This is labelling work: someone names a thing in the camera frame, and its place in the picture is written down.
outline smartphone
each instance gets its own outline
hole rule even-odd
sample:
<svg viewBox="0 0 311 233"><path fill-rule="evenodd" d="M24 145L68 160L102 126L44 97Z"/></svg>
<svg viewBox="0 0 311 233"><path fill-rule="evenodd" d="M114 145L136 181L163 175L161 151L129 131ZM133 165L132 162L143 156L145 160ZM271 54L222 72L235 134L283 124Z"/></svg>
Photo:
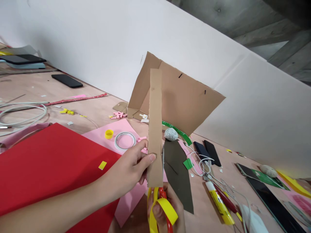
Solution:
<svg viewBox="0 0 311 233"><path fill-rule="evenodd" d="M218 158L218 154L216 152L215 146L206 140L204 140L204 145L205 145L205 148L207 150L207 153L209 153L209 155L210 155L210 158L215 160L215 165L217 165L218 167L221 167L221 163L220 163L220 160Z"/></svg>
<svg viewBox="0 0 311 233"><path fill-rule="evenodd" d="M52 78L69 86L70 88L83 87L83 84L65 74L52 74Z"/></svg>
<svg viewBox="0 0 311 233"><path fill-rule="evenodd" d="M284 232L305 233L300 224L292 217L264 183L251 178L246 178L246 180L250 186L252 186Z"/></svg>
<svg viewBox="0 0 311 233"><path fill-rule="evenodd" d="M196 149L197 149L197 151L198 151L199 154L205 155L205 156L207 156L207 157L210 158L210 155L208 154L207 150L205 149L205 147L204 147L202 144L200 144L200 143L198 143L198 142L193 142L193 144L194 144L194 146L196 147ZM200 159L206 159L206 157L201 156L201 155L199 155Z"/></svg>
<svg viewBox="0 0 311 233"><path fill-rule="evenodd" d="M236 166L238 167L238 169L240 169L240 171L243 174L243 176L250 177L252 179L260 181L258 176L256 176L256 174L250 168L245 167L245 166L243 166L243 165L241 165L239 163L236 163Z"/></svg>
<svg viewBox="0 0 311 233"><path fill-rule="evenodd" d="M46 62L45 59L31 55L31 54L22 54L22 55L4 55L0 57L1 60L5 60L8 63L15 65L24 65L32 63L42 63Z"/></svg>

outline cardboard box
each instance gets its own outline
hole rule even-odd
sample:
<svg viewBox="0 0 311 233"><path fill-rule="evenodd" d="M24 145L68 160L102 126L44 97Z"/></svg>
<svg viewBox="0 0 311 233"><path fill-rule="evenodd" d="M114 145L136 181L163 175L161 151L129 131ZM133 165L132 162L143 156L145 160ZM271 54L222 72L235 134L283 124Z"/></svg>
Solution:
<svg viewBox="0 0 311 233"><path fill-rule="evenodd" d="M149 115L150 69L162 71L162 120L187 135L192 134L225 99L217 91L147 52L128 104L129 118L141 120L139 114Z"/></svg>
<svg viewBox="0 0 311 233"><path fill-rule="evenodd" d="M156 154L156 159L147 169L148 187L163 187L161 83L162 71L150 69L148 153Z"/></svg>

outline glue stick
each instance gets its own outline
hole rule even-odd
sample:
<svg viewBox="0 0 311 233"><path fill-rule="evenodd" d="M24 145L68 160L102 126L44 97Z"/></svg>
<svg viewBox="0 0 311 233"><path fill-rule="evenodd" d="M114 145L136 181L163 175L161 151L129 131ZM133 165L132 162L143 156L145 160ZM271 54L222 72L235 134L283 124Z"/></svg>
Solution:
<svg viewBox="0 0 311 233"><path fill-rule="evenodd" d="M208 189L208 191L210 192L216 206L217 209L221 215L221 217L223 218L224 222L226 225L233 225L234 224L234 220L231 217L230 213L227 210L227 207L224 205L222 199L220 198L219 194L217 193L217 190L214 187L214 184L211 181L208 181L205 183L206 187Z"/></svg>

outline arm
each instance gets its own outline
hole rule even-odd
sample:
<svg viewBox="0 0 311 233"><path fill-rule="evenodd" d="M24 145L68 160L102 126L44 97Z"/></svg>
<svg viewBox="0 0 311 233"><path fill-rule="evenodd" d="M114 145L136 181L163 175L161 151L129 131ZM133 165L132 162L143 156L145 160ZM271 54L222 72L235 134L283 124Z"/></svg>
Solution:
<svg viewBox="0 0 311 233"><path fill-rule="evenodd" d="M142 140L98 180L73 191L48 198L0 217L0 232L66 232L91 213L120 198L138 181L144 180L154 154L140 151L148 147Z"/></svg>

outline red scissors handle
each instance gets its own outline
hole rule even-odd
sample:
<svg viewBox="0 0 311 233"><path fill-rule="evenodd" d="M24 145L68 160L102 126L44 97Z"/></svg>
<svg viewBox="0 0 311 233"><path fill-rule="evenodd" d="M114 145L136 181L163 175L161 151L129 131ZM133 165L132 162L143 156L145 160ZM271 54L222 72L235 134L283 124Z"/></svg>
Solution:
<svg viewBox="0 0 311 233"><path fill-rule="evenodd" d="M160 193L160 197L161 198L167 199L166 192L163 190L162 187L159 188L159 193ZM173 226L172 226L171 222L169 221L168 217L167 216L165 216L165 217L166 217L166 223L167 223L167 232L168 233L173 233Z"/></svg>

